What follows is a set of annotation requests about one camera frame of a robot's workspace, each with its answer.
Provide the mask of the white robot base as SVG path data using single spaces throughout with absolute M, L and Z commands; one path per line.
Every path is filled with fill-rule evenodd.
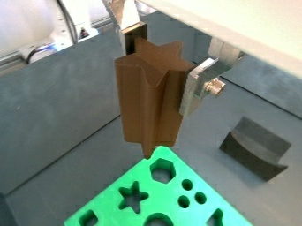
M 48 57 L 109 22 L 101 0 L 0 0 L 0 68 Z

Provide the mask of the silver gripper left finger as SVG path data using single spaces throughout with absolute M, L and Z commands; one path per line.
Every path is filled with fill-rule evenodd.
M 147 24 L 140 20 L 135 0 L 107 0 L 116 23 L 124 55 L 135 52 L 135 39 L 147 39 Z

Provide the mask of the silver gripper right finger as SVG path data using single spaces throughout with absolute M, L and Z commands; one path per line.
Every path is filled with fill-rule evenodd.
M 223 93 L 225 83 L 217 78 L 233 67 L 243 52 L 212 38 L 208 46 L 208 58 L 195 66 L 185 77 L 185 87 L 179 107 L 179 113 L 187 117 L 199 107 L 204 97 Z

